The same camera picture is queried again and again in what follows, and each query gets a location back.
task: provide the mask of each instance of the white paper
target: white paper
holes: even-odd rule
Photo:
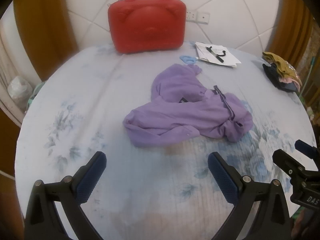
[[[223,50],[225,50],[226,55],[221,57],[224,62],[221,63],[213,54],[211,54],[206,47],[212,47],[212,51],[218,55],[223,54]],[[213,45],[213,44],[205,44],[196,42],[196,48],[199,55],[200,60],[204,60],[210,63],[222,65],[222,66],[231,66],[236,67],[236,64],[241,63],[234,55],[232,55],[226,47],[220,45]]]

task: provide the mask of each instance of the white plastic bag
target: white plastic bag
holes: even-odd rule
[[[8,93],[15,104],[25,111],[29,97],[32,95],[32,87],[21,76],[16,76],[8,86]]]

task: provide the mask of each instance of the purple shirt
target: purple shirt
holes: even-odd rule
[[[236,142],[252,128],[241,101],[217,86],[205,88],[196,78],[201,71],[197,65],[174,64],[155,78],[151,102],[123,121],[135,146],[167,146],[199,135]],[[187,102],[179,103],[182,98]]]

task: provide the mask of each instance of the electrical outlet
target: electrical outlet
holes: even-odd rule
[[[186,21],[187,22],[196,22],[197,11],[187,10]]]
[[[196,17],[197,23],[208,24],[210,18],[210,13],[208,12],[198,12]]]

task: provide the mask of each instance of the clothing tag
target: clothing tag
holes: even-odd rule
[[[179,101],[179,103],[187,103],[188,100],[186,100],[185,98],[181,98],[181,100]]]

